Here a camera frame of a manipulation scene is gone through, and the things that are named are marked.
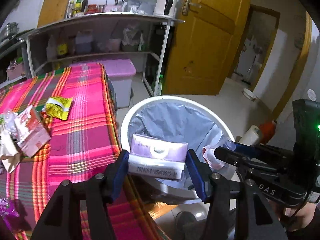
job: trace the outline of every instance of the door handle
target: door handle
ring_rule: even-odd
[[[193,3],[191,0],[185,0],[184,5],[182,7],[182,15],[187,16],[188,12],[190,10],[190,6],[194,6],[198,9],[200,9],[202,6],[198,3]]]

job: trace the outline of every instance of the red and white package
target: red and white package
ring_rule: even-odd
[[[51,138],[33,105],[28,106],[19,114],[14,122],[19,135],[18,145],[22,152],[30,158]]]

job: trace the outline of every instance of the paper towel roll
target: paper towel roll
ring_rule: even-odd
[[[255,125],[251,126],[250,129],[242,136],[239,143],[244,145],[253,145],[259,143],[261,131]]]

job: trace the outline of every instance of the purple storage bin lid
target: purple storage bin lid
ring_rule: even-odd
[[[130,59],[101,59],[96,61],[82,61],[70,65],[101,63],[104,65],[108,77],[130,77],[136,74],[136,68]]]

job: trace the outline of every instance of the white kettle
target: white kettle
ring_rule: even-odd
[[[177,0],[156,0],[156,6],[153,11],[155,15],[168,15],[173,17],[176,9]]]

